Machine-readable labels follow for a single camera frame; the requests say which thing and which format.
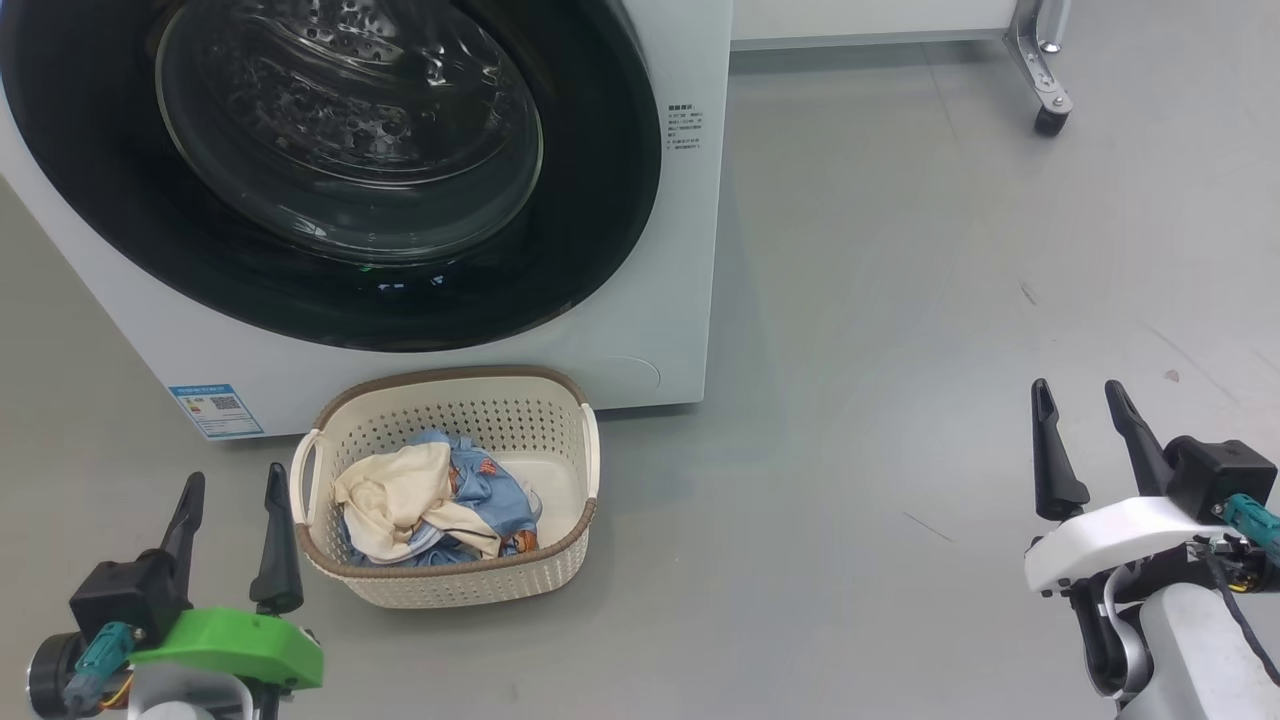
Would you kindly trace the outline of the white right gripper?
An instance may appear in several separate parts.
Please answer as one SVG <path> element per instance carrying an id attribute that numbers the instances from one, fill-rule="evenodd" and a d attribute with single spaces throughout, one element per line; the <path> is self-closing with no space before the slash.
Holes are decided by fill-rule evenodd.
<path id="1" fill-rule="evenodd" d="M 1083 514 L 1091 492 L 1070 464 L 1050 384 L 1036 379 L 1030 386 L 1036 512 L 1065 523 L 1025 552 L 1028 587 L 1037 594 L 1100 598 L 1114 571 L 1133 565 L 1135 574 L 1114 587 L 1119 598 L 1147 598 L 1176 583 L 1210 588 L 1210 570 L 1190 556 L 1187 544 L 1197 537 L 1238 541 L 1239 533 L 1220 524 L 1202 525 L 1171 500 L 1156 498 L 1167 493 L 1171 480 L 1164 447 L 1120 380 L 1107 380 L 1105 396 L 1144 497 Z"/>

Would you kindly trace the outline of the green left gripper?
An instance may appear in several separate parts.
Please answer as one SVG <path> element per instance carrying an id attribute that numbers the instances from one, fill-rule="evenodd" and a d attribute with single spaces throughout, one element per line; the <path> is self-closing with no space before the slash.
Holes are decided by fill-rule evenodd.
<path id="1" fill-rule="evenodd" d="M 189 602 L 195 537 L 204 520 L 206 478 L 192 473 L 168 524 L 163 550 L 172 560 L 177 598 Z M 264 500 L 268 528 L 259 574 L 251 582 L 252 614 L 238 609 L 186 610 L 156 647 L 131 653 L 131 664 L 178 664 L 252 679 L 292 691 L 320 688 L 325 676 L 321 646 L 283 618 L 305 603 L 287 470 L 271 462 Z"/>

